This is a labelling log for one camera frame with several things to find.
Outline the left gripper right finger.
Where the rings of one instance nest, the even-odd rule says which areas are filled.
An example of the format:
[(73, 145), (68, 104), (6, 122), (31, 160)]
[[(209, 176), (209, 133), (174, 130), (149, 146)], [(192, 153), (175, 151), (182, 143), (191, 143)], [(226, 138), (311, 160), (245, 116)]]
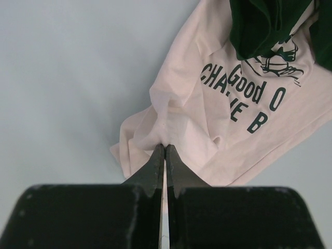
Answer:
[(168, 193), (178, 198), (185, 188), (210, 187), (193, 170), (183, 163), (174, 145), (168, 145), (165, 152)]

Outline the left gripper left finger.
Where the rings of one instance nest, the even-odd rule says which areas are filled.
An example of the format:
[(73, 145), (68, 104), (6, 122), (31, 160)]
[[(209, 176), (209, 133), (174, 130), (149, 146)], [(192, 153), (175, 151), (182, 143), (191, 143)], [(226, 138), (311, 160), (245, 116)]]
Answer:
[(164, 146), (158, 144), (148, 161), (121, 185), (140, 186), (148, 197), (161, 197), (164, 174)]

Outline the white green raglan t-shirt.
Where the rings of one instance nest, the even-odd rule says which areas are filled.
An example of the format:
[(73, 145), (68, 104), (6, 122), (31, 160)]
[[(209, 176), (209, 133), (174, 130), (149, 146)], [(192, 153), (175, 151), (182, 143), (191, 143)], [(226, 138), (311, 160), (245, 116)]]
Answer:
[(200, 1), (110, 148), (124, 176), (171, 144), (208, 184), (254, 178), (331, 120), (329, 34), (330, 1)]

